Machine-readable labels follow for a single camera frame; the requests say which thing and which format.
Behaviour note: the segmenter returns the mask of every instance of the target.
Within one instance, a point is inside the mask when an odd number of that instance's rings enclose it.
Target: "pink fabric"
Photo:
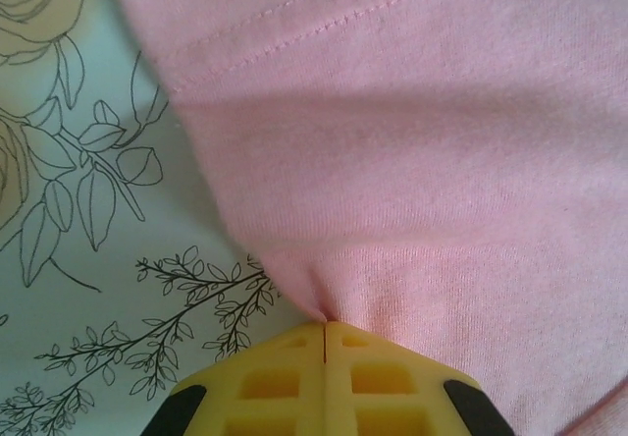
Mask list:
[[[628,0],[122,2],[303,310],[468,372],[517,434],[628,434]]]

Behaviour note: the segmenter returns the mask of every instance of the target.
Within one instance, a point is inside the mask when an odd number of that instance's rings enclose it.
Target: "yellow plastic tool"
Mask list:
[[[301,325],[177,385],[142,436],[511,436],[469,376],[338,322]]]

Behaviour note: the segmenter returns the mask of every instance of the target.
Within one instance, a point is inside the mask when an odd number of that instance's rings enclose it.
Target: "stitching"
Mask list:
[[[380,11],[380,10],[383,10],[383,9],[390,8],[390,7],[392,7],[392,6],[396,5],[396,4],[399,4],[399,3],[403,2],[403,1],[407,1],[407,0],[389,0],[389,1],[385,2],[384,4],[373,6],[373,7],[364,9],[362,11],[354,11],[352,14],[347,14],[347,15],[343,16],[342,18],[335,19],[333,21],[330,21],[330,22],[324,24],[321,27],[315,28],[314,30],[310,30],[310,31],[308,31],[306,33],[298,35],[298,36],[296,36],[295,38],[293,38],[291,40],[284,41],[284,42],[282,42],[282,43],[280,43],[280,44],[278,44],[278,45],[276,45],[276,46],[274,46],[272,48],[268,48],[268,49],[264,50],[263,52],[258,53],[258,54],[254,55],[252,57],[245,58],[244,60],[240,61],[239,63],[236,63],[236,64],[234,64],[232,66],[227,67],[227,68],[223,68],[223,69],[217,70],[215,72],[210,72],[210,73],[211,73],[211,75],[213,77],[217,77],[217,76],[220,76],[220,75],[223,75],[223,74],[226,74],[226,73],[231,73],[233,71],[239,70],[239,69],[244,68],[246,66],[252,65],[252,64],[258,62],[259,60],[261,60],[261,59],[263,59],[263,58],[265,58],[267,56],[270,56],[270,55],[272,55],[274,53],[277,53],[279,51],[282,51],[282,50],[284,50],[284,49],[286,49],[286,48],[288,48],[290,46],[293,46],[295,43],[298,43],[298,42],[300,42],[302,40],[305,40],[305,39],[310,38],[312,36],[315,36],[315,35],[318,35],[320,33],[323,33],[323,32],[325,32],[327,30],[330,30],[330,29],[332,29],[334,27],[345,26],[348,23],[350,23],[351,21],[356,21],[356,20],[358,20],[358,19],[360,19],[360,18],[362,18],[362,17],[364,17],[364,16],[366,16],[368,14],[373,13],[373,12],[377,12],[377,11]],[[173,87],[172,91],[173,92],[181,92],[189,84],[192,84],[194,82],[202,82],[203,80],[204,80],[204,78],[201,79],[201,81],[183,81],[182,84],[179,87]]]
[[[222,30],[219,30],[219,31],[217,31],[215,33],[212,33],[212,34],[210,34],[208,36],[205,36],[203,38],[195,40],[195,41],[189,43],[188,45],[175,50],[170,55],[164,57],[164,60],[170,60],[171,58],[176,57],[177,55],[183,53],[184,51],[196,48],[197,46],[200,46],[200,45],[203,45],[203,44],[206,44],[206,43],[210,43],[210,42],[212,42],[214,40],[217,40],[218,38],[221,38],[223,36],[229,35],[229,34],[235,32],[235,31],[241,29],[242,27],[246,27],[246,26],[248,26],[250,24],[253,24],[256,21],[261,21],[261,20],[263,20],[263,19],[265,19],[267,17],[272,16],[273,14],[276,14],[277,12],[281,11],[282,9],[285,9],[286,7],[293,6],[294,4],[297,4],[297,3],[302,2],[302,1],[305,1],[305,0],[289,0],[289,1],[286,1],[285,3],[283,3],[283,4],[277,5],[277,6],[273,7],[273,8],[271,8],[271,9],[267,9],[265,11],[262,11],[262,12],[258,13],[258,14],[254,14],[254,15],[250,16],[249,18],[243,20],[239,24],[235,24],[235,25],[233,25],[231,27],[227,27],[227,28],[224,28]]]

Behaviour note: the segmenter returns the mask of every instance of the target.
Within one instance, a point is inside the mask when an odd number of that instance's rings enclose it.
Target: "square hole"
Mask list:
[[[418,408],[359,409],[358,436],[434,436],[427,414]]]
[[[299,374],[289,369],[259,369],[250,372],[239,391],[241,399],[298,397]]]
[[[289,418],[248,418],[227,421],[223,436],[295,436],[296,421]]]
[[[362,362],[351,368],[354,394],[414,394],[416,389],[407,369],[391,362]]]

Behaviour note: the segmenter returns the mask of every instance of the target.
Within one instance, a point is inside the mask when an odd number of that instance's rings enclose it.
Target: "black rubber tip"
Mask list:
[[[141,436],[183,436],[207,390],[192,385],[171,395],[159,407]]]
[[[484,392],[459,380],[447,380],[443,387],[471,436],[514,436]]]

